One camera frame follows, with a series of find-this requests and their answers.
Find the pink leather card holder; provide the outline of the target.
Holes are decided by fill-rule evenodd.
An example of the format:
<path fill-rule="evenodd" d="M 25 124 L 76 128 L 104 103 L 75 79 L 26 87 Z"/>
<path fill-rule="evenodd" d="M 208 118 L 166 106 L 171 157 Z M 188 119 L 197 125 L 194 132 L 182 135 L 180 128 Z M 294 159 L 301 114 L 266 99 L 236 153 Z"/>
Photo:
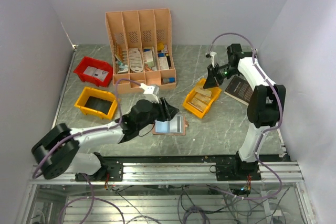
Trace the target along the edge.
<path fill-rule="evenodd" d="M 153 135 L 185 135 L 186 128 L 189 126 L 185 116 L 176 115 L 170 121 L 156 121 Z"/>

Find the yellow bin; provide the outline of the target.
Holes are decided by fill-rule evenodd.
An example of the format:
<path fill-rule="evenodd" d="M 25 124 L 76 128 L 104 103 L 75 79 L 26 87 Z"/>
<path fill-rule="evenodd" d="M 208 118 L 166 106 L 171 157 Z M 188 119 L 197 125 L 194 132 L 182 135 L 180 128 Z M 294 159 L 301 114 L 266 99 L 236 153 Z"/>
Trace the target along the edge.
<path fill-rule="evenodd" d="M 186 96 L 182 107 L 184 109 L 186 109 L 187 111 L 191 112 L 192 114 L 194 114 L 196 117 L 198 117 L 199 119 L 202 119 L 204 117 L 204 115 L 210 110 L 211 106 L 214 104 L 214 102 L 219 98 L 219 95 L 221 93 L 221 88 L 219 87 L 215 87 L 215 88 L 209 88 L 207 90 L 211 90 L 212 91 L 212 96 L 211 98 L 205 97 L 201 94 L 198 94 L 195 92 L 195 89 L 197 86 L 200 86 L 203 88 L 203 85 L 205 83 L 205 79 L 201 79 L 196 86 L 188 93 L 188 95 Z M 201 101 L 203 101 L 204 103 L 208 103 L 209 107 L 206 108 L 205 111 L 200 111 L 198 110 L 196 107 L 192 106 L 192 104 L 190 104 L 191 100 L 193 98 L 197 98 Z"/>
<path fill-rule="evenodd" d="M 74 107 L 84 115 L 112 120 L 118 108 L 116 96 L 108 91 L 84 87 Z"/>

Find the card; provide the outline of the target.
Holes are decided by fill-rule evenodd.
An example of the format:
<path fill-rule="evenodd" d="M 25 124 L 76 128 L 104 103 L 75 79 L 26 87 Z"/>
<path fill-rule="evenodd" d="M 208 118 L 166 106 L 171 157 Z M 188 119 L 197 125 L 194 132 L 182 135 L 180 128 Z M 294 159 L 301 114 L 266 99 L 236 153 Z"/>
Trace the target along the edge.
<path fill-rule="evenodd" d="M 204 103 L 203 101 L 201 101 L 197 98 L 193 98 L 191 100 L 190 104 L 192 104 L 192 106 L 196 107 L 200 111 L 205 111 L 206 108 L 209 107 L 208 103 Z"/>
<path fill-rule="evenodd" d="M 212 96 L 212 91 L 211 90 L 203 89 L 200 86 L 196 87 L 195 92 L 198 93 L 198 94 L 201 94 L 205 97 L 208 97 L 208 98 L 211 98 L 211 96 Z"/>

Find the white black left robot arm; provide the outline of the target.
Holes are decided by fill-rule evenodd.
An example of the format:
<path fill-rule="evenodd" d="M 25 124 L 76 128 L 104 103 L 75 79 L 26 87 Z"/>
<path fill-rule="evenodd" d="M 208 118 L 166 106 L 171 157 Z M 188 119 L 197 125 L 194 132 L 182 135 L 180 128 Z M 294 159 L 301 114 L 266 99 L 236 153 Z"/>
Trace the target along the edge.
<path fill-rule="evenodd" d="M 103 181 L 110 177 L 121 181 L 120 164 L 98 152 L 87 154 L 80 149 L 128 142 L 138 137 L 143 128 L 157 121 L 170 121 L 178 112 L 165 98 L 159 98 L 157 103 L 141 99 L 129 113 L 102 126 L 70 129 L 64 123 L 57 124 L 31 149 L 37 162 L 32 178 L 43 176 L 50 180 L 63 173 L 74 173 L 77 181 Z"/>

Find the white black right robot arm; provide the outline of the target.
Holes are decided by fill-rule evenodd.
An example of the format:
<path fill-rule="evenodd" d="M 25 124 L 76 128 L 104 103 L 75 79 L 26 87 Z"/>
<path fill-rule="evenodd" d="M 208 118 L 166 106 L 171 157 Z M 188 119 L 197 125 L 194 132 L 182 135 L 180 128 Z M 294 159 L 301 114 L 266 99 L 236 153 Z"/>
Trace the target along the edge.
<path fill-rule="evenodd" d="M 276 130 L 282 123 L 286 88 L 276 84 L 262 70 L 256 53 L 243 52 L 241 45 L 232 44 L 227 48 L 228 64 L 220 66 L 216 62 L 217 53 L 210 51 L 206 57 L 211 59 L 207 67 L 207 79 L 204 89 L 219 87 L 225 79 L 243 75 L 252 89 L 247 107 L 247 118 L 250 122 L 244 143 L 238 151 L 238 162 L 231 167 L 236 179 L 244 179 L 250 173 L 246 163 L 257 161 L 264 136 Z"/>

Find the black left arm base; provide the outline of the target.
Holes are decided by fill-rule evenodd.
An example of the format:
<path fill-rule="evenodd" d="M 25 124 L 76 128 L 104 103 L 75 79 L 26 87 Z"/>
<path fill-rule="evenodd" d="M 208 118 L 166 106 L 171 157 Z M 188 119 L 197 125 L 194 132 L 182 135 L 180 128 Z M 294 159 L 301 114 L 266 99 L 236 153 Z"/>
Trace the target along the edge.
<path fill-rule="evenodd" d="M 92 174 L 86 173 L 91 182 L 121 182 L 123 179 L 123 164 L 112 157 L 103 157 L 98 153 L 94 156 L 99 160 L 100 168 Z"/>

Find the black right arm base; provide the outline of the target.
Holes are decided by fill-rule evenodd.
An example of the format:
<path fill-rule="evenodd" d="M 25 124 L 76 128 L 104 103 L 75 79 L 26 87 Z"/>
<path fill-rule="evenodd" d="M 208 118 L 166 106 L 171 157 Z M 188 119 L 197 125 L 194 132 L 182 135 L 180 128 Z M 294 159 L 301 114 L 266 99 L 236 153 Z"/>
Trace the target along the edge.
<path fill-rule="evenodd" d="M 217 181 L 246 181 L 248 178 L 261 180 L 259 166 L 256 162 L 215 164 L 209 168 L 209 171 L 215 174 Z"/>

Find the cards in red bin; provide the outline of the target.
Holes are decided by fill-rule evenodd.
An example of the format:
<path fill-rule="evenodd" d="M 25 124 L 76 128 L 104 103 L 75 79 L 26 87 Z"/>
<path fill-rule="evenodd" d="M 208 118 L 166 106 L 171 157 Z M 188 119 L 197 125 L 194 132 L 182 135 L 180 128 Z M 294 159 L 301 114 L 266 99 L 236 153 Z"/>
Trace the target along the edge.
<path fill-rule="evenodd" d="M 108 75 L 108 71 L 102 70 L 102 69 L 98 69 L 92 66 L 88 66 L 85 71 L 83 72 L 83 74 L 86 74 L 88 76 L 94 77 L 100 81 L 104 81 L 105 78 Z"/>

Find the black book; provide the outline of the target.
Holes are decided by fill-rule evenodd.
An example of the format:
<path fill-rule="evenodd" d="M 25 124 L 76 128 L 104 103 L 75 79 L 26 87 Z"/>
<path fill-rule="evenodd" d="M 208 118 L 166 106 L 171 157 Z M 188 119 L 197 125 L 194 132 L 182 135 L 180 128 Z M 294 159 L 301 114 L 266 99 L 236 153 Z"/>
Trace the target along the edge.
<path fill-rule="evenodd" d="M 245 79 L 234 76 L 228 84 L 227 88 L 224 90 L 224 93 L 248 106 L 253 94 L 253 90 Z"/>

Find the blue grey cylinder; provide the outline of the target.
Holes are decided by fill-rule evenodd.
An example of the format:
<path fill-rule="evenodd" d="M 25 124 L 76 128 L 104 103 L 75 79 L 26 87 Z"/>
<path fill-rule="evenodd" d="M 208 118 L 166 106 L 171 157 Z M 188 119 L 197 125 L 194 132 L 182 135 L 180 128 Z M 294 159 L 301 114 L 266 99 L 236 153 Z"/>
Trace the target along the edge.
<path fill-rule="evenodd" d="M 175 78 L 163 78 L 162 79 L 163 84 L 174 83 L 174 82 L 175 82 Z"/>

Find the white box in organizer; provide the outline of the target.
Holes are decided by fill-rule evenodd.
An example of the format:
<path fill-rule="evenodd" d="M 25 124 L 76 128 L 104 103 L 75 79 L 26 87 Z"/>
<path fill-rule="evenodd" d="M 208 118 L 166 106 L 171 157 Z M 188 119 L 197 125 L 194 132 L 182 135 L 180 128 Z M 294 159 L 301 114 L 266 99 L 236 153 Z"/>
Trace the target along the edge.
<path fill-rule="evenodd" d="M 143 52 L 143 62 L 146 67 L 152 68 L 155 66 L 152 50 L 145 50 Z"/>

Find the white oval perforated board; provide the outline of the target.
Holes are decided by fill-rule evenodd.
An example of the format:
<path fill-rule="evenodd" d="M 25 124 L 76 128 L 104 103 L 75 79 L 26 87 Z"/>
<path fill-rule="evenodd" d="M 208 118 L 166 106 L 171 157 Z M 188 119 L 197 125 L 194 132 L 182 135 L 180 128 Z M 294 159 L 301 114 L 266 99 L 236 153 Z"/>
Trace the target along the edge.
<path fill-rule="evenodd" d="M 143 71 L 143 62 L 138 48 L 129 49 L 129 63 L 132 72 L 138 73 Z"/>

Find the peach plastic desk organizer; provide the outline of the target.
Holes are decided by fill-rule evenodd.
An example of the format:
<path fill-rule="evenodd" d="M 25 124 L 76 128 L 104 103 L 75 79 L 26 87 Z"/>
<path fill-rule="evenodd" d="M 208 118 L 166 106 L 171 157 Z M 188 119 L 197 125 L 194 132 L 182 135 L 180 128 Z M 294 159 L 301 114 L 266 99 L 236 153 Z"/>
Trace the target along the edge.
<path fill-rule="evenodd" d="M 176 69 L 172 52 L 172 17 L 168 8 L 128 10 L 106 13 L 106 28 L 112 52 L 112 82 L 119 93 L 135 93 L 138 83 L 156 84 L 163 90 L 177 86 Z M 155 66 L 142 72 L 129 67 L 129 49 L 143 52 L 152 50 Z M 163 84 L 163 78 L 175 78 L 174 83 Z"/>

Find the red plastic bin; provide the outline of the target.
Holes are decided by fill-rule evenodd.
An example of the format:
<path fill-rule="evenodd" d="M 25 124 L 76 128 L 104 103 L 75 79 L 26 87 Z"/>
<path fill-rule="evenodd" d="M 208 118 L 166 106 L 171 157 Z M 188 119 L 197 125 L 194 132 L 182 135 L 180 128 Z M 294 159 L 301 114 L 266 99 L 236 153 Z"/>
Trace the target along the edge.
<path fill-rule="evenodd" d="M 101 60 L 83 57 L 73 71 L 82 82 L 89 82 L 97 87 L 108 87 L 113 76 L 113 67 Z"/>

